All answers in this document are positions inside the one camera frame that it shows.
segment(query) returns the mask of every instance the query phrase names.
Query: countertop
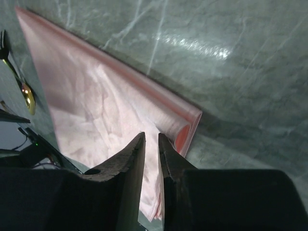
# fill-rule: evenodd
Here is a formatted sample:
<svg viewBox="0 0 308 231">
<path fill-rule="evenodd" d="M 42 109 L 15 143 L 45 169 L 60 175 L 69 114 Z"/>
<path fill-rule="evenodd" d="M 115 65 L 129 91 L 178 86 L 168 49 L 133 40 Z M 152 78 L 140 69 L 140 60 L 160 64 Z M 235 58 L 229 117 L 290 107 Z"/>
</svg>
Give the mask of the countertop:
<svg viewBox="0 0 308 231">
<path fill-rule="evenodd" d="M 3 0 L 0 29 L 39 97 L 31 116 L 0 64 L 0 97 L 56 146 L 14 6 L 83 38 L 200 107 L 187 159 L 199 168 L 278 168 L 308 208 L 308 1 Z"/>
</svg>

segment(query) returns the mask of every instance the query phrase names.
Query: utensil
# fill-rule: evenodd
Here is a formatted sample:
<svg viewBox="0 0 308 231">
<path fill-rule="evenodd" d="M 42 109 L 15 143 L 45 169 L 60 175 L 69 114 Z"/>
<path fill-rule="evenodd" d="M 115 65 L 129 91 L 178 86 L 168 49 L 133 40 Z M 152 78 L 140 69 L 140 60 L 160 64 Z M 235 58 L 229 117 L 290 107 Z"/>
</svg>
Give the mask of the utensil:
<svg viewBox="0 0 308 231">
<path fill-rule="evenodd" d="M 8 43 L 7 43 L 7 39 L 6 39 L 6 33 L 5 30 L 0 34 L 0 59 L 10 68 L 10 70 L 12 71 L 17 84 L 19 86 L 19 89 L 25 99 L 26 102 L 26 106 L 30 112 L 31 115 L 34 115 L 35 113 L 35 108 L 36 108 L 36 104 L 35 104 L 35 100 L 34 100 L 34 94 L 32 89 L 29 87 L 29 85 L 26 83 L 26 80 L 24 78 L 21 78 L 21 74 L 20 76 L 18 75 L 18 73 L 16 72 L 14 66 L 12 65 L 12 63 L 9 60 L 9 53 L 10 53 L 10 49 L 8 47 Z"/>
</svg>

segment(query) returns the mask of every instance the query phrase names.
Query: cloth fold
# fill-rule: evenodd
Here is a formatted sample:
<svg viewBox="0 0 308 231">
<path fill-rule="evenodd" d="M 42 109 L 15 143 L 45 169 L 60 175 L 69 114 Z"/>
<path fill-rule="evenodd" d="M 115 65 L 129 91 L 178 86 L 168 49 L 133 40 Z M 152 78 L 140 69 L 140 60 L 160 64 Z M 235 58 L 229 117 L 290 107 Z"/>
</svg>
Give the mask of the cloth fold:
<svg viewBox="0 0 308 231">
<path fill-rule="evenodd" d="M 160 218 L 158 133 L 185 157 L 202 112 L 143 74 L 42 17 L 16 7 L 60 151 L 94 167 L 140 131 L 146 156 L 140 210 Z"/>
</svg>

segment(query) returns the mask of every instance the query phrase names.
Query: pink cloth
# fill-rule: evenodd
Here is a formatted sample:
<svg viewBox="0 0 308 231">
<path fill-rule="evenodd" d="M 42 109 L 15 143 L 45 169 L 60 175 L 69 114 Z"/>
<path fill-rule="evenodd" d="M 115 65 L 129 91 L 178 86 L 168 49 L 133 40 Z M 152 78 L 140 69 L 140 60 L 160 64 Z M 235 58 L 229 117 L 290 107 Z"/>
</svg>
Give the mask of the pink cloth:
<svg viewBox="0 0 308 231">
<path fill-rule="evenodd" d="M 16 12 L 61 152 L 94 167 L 144 131 L 140 210 L 150 221 L 160 218 L 158 133 L 185 156 L 202 112 L 42 17 L 18 7 Z"/>
</svg>

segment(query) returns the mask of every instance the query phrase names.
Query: marble table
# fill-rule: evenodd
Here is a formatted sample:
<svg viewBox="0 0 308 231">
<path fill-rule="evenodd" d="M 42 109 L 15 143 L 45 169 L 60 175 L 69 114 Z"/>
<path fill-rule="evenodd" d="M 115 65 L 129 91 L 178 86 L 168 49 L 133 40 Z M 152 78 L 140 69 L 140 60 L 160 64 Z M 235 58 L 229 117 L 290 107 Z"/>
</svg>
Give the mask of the marble table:
<svg viewBox="0 0 308 231">
<path fill-rule="evenodd" d="M 1 1 L 0 29 L 7 30 L 16 63 L 39 96 L 37 112 L 28 113 L 2 63 L 0 98 L 57 147 L 15 5 L 200 107 L 204 114 L 187 155 L 196 167 L 281 169 L 308 208 L 308 1 Z"/>
</svg>

